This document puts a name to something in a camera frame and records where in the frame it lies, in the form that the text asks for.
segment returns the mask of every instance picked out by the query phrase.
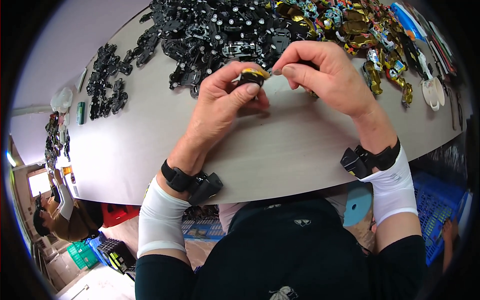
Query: window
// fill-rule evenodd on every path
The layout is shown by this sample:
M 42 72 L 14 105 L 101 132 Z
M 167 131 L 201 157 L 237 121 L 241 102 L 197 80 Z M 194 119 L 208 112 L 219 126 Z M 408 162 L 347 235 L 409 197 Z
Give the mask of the window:
M 45 193 L 50 190 L 48 172 L 42 172 L 29 177 L 28 182 L 30 183 L 30 192 L 32 193 L 32 197 L 38 196 L 38 192 Z

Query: table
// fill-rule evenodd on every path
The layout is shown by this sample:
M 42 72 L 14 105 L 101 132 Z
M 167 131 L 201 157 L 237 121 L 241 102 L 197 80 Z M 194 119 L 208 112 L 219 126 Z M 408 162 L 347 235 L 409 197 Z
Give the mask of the table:
M 116 54 L 121 58 L 153 25 L 152 20 L 139 24 L 141 16 L 137 15 L 109 41 L 118 46 Z M 418 46 L 427 62 L 434 65 L 427 45 L 419 41 Z M 85 86 L 95 59 L 87 66 L 84 87 L 73 96 L 72 120 L 80 101 L 88 107 L 90 97 Z M 359 72 L 364 61 L 352 58 Z M 188 88 L 168 89 L 168 76 L 175 68 L 175 60 L 158 46 L 155 56 L 140 69 L 134 66 L 130 76 L 118 73 L 116 78 L 110 77 L 111 83 L 123 78 L 129 95 L 119 114 L 91 121 L 87 109 L 84 125 L 69 126 L 76 178 L 76 184 L 69 185 L 72 195 L 116 204 L 142 203 L 149 181 L 185 132 L 196 103 Z M 452 129 L 447 97 L 445 106 L 434 112 L 423 99 L 421 78 L 412 70 L 404 77 L 413 86 L 409 109 L 402 107 L 401 90 L 385 75 L 381 84 L 384 92 L 377 100 L 397 130 L 408 159 L 413 160 L 450 141 L 460 134 L 460 129 Z M 359 144 L 351 119 L 321 100 L 314 101 L 301 88 L 291 91 L 283 76 L 269 79 L 264 88 L 271 103 L 269 115 L 240 118 L 236 129 L 207 157 L 204 171 L 217 173 L 224 183 L 210 203 L 274 198 L 355 180 L 339 163 L 347 147 Z

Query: wrist strap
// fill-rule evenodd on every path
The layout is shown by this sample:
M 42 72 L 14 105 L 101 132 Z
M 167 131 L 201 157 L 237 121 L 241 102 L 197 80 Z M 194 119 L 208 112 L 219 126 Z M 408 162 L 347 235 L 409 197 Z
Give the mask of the wrist strap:
M 196 178 L 196 176 L 185 174 L 177 167 L 174 167 L 173 169 L 170 168 L 166 159 L 162 165 L 161 171 L 163 177 L 167 180 L 167 185 L 177 192 L 184 192 Z
M 396 144 L 392 148 L 388 146 L 379 154 L 373 154 L 370 151 L 363 149 L 361 145 L 355 148 L 355 153 L 363 161 L 367 169 L 373 169 L 377 167 L 380 171 L 385 171 L 394 165 L 395 160 L 400 153 L 400 139 L 397 137 Z

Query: white sleeve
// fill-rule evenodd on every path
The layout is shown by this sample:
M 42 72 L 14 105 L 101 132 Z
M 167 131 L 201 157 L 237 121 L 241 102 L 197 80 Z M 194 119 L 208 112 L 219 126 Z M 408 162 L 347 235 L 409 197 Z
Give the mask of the white sleeve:
M 65 184 L 61 184 L 59 187 L 59 195 L 60 195 L 60 204 L 57 208 L 60 211 L 60 214 L 67 220 L 70 221 L 70 217 L 72 216 L 73 211 L 73 199 L 70 196 L 70 192 Z
M 377 224 L 391 215 L 403 212 L 418 216 L 412 175 L 407 155 L 401 145 L 393 166 L 359 180 L 372 183 L 373 216 Z
M 150 182 L 138 219 L 138 252 L 156 249 L 185 251 L 181 220 L 190 203 L 167 194 L 156 181 Z

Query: black plastic crate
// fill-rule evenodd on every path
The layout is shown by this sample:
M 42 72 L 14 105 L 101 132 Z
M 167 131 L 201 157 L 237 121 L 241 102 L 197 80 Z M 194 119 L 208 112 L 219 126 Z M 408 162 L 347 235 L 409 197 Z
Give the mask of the black plastic crate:
M 125 274 L 127 274 L 133 281 L 135 281 L 135 265 L 126 269 Z
M 122 274 L 125 274 L 128 268 L 134 267 L 137 263 L 135 257 L 128 250 L 127 245 L 121 240 L 107 239 L 97 246 L 97 250 L 106 260 L 110 260 L 115 264 Z

